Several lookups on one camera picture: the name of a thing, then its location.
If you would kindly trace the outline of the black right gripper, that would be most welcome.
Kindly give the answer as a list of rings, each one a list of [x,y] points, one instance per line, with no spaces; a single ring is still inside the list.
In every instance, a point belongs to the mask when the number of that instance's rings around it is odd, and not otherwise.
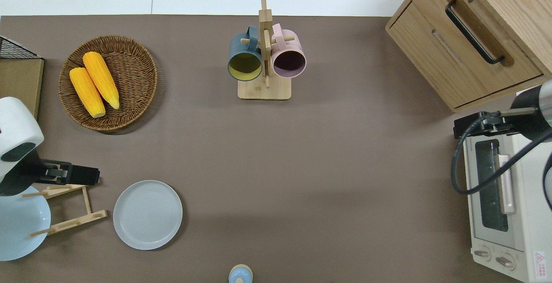
[[[479,124],[467,134],[468,137],[494,137],[503,134],[513,135],[518,133],[511,124],[505,122],[502,116],[490,116],[489,112],[482,111],[454,120],[454,138],[460,139],[465,131],[468,130],[469,126],[480,118],[484,118],[484,120],[479,122]]]

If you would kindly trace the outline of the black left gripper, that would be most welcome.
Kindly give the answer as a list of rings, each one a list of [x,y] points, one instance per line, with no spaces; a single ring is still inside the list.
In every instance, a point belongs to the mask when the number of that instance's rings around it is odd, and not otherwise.
[[[100,171],[97,168],[57,160],[41,160],[40,163],[37,183],[94,186],[99,181]]]

